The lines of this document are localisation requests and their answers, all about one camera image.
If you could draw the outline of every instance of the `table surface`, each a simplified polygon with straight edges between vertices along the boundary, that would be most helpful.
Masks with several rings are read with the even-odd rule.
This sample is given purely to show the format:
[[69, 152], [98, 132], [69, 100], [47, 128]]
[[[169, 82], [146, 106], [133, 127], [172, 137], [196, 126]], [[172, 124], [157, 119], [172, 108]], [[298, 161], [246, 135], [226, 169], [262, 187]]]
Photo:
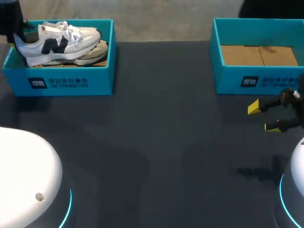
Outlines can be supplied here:
[[216, 95], [209, 42], [118, 43], [113, 96], [15, 98], [0, 81], [0, 125], [53, 145], [77, 227], [275, 227], [276, 188], [231, 170], [290, 156], [303, 130], [266, 133], [292, 111]]

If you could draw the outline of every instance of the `blue light ring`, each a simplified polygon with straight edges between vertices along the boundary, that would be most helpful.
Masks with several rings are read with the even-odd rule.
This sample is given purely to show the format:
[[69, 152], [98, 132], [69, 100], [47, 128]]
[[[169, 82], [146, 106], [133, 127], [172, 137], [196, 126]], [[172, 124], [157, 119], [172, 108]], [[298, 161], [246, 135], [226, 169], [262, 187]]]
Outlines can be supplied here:
[[283, 197], [282, 197], [282, 180], [283, 180], [283, 176], [284, 176], [284, 174], [282, 175], [282, 178], [281, 178], [281, 181], [280, 181], [280, 197], [281, 197], [281, 202], [282, 202], [283, 208], [285, 209], [286, 214], [289, 216], [289, 218], [294, 222], [294, 224], [295, 224], [298, 228], [302, 228], [302, 227], [293, 219], [293, 217], [289, 214], [287, 208], [285, 207], [285, 204], [284, 204], [284, 201], [283, 201]]
[[69, 215], [69, 213], [70, 213], [70, 211], [71, 211], [71, 207], [72, 207], [72, 191], [71, 191], [71, 189], [70, 189], [70, 204], [69, 204], [69, 206], [68, 206], [68, 210], [67, 210], [66, 216], [65, 216], [65, 218], [63, 219], [62, 223], [60, 224], [59, 228], [62, 228], [62, 227], [64, 226], [64, 224], [65, 224], [65, 222], [66, 222], [66, 220], [67, 220], [67, 217], [68, 217], [68, 215]]

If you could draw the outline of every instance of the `white sneaker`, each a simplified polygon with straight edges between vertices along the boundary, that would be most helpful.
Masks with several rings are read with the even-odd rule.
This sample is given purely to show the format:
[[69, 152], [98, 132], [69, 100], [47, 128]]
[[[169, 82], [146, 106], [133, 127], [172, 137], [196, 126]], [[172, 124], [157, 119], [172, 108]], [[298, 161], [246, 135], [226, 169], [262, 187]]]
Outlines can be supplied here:
[[[60, 21], [60, 22], [57, 22], [56, 24], [54, 23], [50, 23], [50, 22], [44, 22], [43, 25], [46, 25], [46, 26], [50, 26], [50, 27], [54, 27], [54, 28], [58, 28], [58, 29], [64, 29], [68, 26], [72, 26], [72, 25], [68, 25], [66, 21]], [[99, 31], [97, 28], [93, 28], [93, 27], [76, 27], [76, 26], [72, 26], [72, 27], [75, 27], [77, 29], [79, 29], [81, 32], [94, 32], [94, 31], [98, 31], [100, 33], [100, 35], [102, 36], [102, 33], [101, 31]]]
[[55, 59], [77, 59], [91, 51], [100, 41], [99, 32], [81, 32], [73, 26], [58, 29], [38, 25], [38, 36], [38, 41], [29, 44], [14, 34], [17, 49], [30, 67]]
[[73, 59], [73, 60], [56, 59], [54, 61], [43, 64], [43, 66], [76, 65], [80, 67], [85, 67], [107, 60], [107, 54], [108, 54], [108, 43], [101, 40], [92, 51], [89, 51], [87, 54], [81, 56], [78, 59]]

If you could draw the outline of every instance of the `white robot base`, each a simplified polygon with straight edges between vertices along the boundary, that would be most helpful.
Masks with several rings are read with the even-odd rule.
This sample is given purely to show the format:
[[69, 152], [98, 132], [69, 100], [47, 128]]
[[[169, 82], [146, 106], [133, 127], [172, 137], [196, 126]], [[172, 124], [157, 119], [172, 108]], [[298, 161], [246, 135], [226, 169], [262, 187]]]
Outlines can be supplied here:
[[0, 127], [0, 183], [1, 228], [75, 227], [60, 158], [40, 136]]
[[304, 228], [304, 138], [297, 144], [281, 178], [274, 219], [278, 228]]

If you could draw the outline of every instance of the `logo on box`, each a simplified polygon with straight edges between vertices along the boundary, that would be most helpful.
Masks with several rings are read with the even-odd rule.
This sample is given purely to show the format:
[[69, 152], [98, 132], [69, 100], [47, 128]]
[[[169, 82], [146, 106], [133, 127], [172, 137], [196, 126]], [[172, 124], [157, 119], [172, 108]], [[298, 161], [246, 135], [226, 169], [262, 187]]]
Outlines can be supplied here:
[[258, 81], [258, 76], [245, 76], [241, 87], [256, 87]]
[[29, 83], [33, 89], [47, 89], [47, 84], [42, 77], [29, 77]]

